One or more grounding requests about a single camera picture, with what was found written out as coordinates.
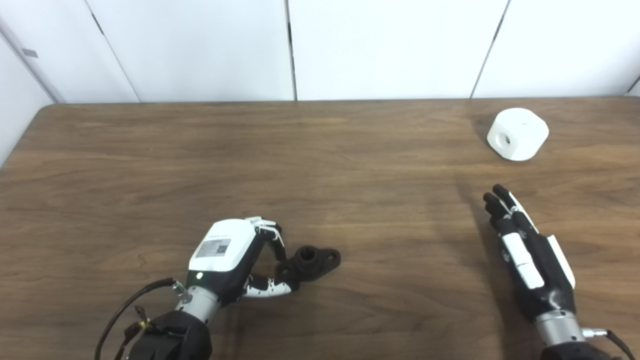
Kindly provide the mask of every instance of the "wood grain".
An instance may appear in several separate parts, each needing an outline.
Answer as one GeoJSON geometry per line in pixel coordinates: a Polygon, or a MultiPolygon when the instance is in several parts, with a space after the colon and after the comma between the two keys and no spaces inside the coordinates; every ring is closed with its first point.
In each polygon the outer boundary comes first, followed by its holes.
{"type": "MultiPolygon", "coordinates": [[[[184,278],[213,222],[260,215],[290,254],[335,247],[343,262],[221,311],[214,359],[537,359],[483,210],[498,182],[558,237],[581,324],[640,352],[638,98],[47,107],[0,170],[3,358],[91,358],[130,294],[184,278]],[[523,163],[484,140],[515,106],[550,128],[523,163]]],[[[175,299],[139,303],[159,315],[175,299]]]]}

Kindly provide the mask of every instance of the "white block with hole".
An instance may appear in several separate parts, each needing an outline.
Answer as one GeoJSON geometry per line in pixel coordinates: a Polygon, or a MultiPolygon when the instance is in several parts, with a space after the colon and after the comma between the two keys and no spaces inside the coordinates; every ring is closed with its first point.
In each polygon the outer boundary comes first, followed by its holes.
{"type": "Polygon", "coordinates": [[[486,139],[503,158],[523,161],[533,158],[548,136],[547,123],[533,111],[512,108],[495,117],[486,139]]]}

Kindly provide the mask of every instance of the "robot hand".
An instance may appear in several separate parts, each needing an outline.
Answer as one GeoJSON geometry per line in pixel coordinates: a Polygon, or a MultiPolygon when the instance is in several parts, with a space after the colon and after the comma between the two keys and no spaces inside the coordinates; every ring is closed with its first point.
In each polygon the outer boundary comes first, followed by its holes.
{"type": "Polygon", "coordinates": [[[189,261],[186,287],[172,278],[153,282],[134,294],[116,312],[102,333],[95,360],[110,329],[138,297],[153,289],[172,286],[180,301],[173,311],[151,320],[136,306],[141,322],[125,330],[125,339],[116,355],[120,360],[125,346],[140,332],[128,360],[205,360],[212,352],[209,326],[218,310],[242,297],[272,297],[296,291],[300,282],[313,281],[340,264],[340,253],[306,246],[286,260],[282,229],[261,217],[216,222],[189,261]],[[251,274],[260,252],[267,244],[279,264],[275,278],[251,274]]]}
{"type": "Polygon", "coordinates": [[[536,325],[546,346],[541,359],[612,359],[586,342],[586,338],[607,336],[634,360],[611,331],[580,328],[573,299],[575,278],[556,237],[541,235],[518,200],[500,184],[483,199],[501,239],[499,247],[514,281],[516,304],[536,325]]]}

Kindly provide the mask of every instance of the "label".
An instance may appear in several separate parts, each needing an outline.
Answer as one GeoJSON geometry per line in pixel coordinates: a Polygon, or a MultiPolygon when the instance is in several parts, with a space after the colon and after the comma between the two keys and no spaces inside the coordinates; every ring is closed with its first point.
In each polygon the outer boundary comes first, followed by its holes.
{"type": "Polygon", "coordinates": [[[209,256],[224,256],[231,239],[208,240],[202,243],[196,258],[208,258],[209,256]]]}

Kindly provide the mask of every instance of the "white panel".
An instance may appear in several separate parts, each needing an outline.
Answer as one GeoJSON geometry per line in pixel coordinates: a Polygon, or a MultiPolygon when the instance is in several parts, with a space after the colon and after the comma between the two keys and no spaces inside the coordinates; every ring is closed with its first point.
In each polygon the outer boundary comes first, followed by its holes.
{"type": "Polygon", "coordinates": [[[633,89],[629,92],[631,96],[640,96],[640,83],[636,84],[633,89]]]}
{"type": "Polygon", "coordinates": [[[84,0],[0,0],[0,27],[58,102],[138,102],[84,0]]]}
{"type": "Polygon", "coordinates": [[[0,166],[31,119],[51,99],[0,36],[0,166]]]}
{"type": "Polygon", "coordinates": [[[470,97],[506,0],[289,0],[299,100],[470,97]]]}
{"type": "Polygon", "coordinates": [[[512,0],[474,97],[623,95],[640,75],[640,1],[512,0]]]}
{"type": "Polygon", "coordinates": [[[293,100],[284,0],[89,0],[142,101],[293,100]]]}

